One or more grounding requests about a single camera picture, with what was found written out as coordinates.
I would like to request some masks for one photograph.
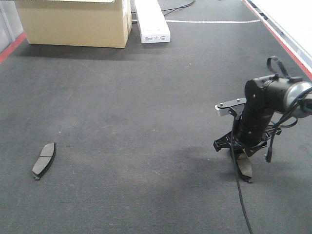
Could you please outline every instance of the gray carpet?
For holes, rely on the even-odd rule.
[[[167,19],[256,18],[239,0],[198,0]],[[214,105],[268,75],[269,56],[304,74],[259,22],[169,27],[170,43],[142,45],[134,25],[125,49],[24,41],[0,65],[1,233],[248,233],[229,152],[213,148],[232,118]],[[241,186],[255,234],[312,233],[311,130],[305,118],[283,131],[271,164],[251,158]]]

